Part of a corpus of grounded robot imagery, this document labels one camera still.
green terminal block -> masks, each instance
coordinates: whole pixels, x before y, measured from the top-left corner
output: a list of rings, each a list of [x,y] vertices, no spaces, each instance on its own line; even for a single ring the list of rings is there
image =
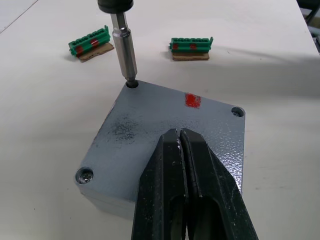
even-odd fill
[[[208,53],[214,38],[171,38],[172,53]]]
[[[105,25],[104,28],[94,31],[75,41],[69,42],[69,51],[73,56],[79,57],[98,46],[108,43],[109,41],[109,29]]]

white table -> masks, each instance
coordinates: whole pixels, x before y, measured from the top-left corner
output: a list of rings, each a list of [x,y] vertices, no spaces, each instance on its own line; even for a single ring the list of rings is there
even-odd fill
[[[243,199],[260,239],[318,239],[320,59],[294,0],[137,0],[138,79],[246,110]],[[74,174],[125,80],[116,51],[68,43],[111,18],[95,1],[39,0],[0,35],[0,238],[129,240]],[[172,62],[172,37],[214,37],[209,61]]]

painted metal surface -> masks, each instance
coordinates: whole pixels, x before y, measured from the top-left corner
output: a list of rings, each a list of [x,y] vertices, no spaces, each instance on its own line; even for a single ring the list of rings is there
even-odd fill
[[[241,192],[245,115],[234,115],[233,107],[143,81],[124,85],[80,165],[93,178],[76,184],[98,208],[132,218],[139,178],[159,137],[188,128],[203,135]]]

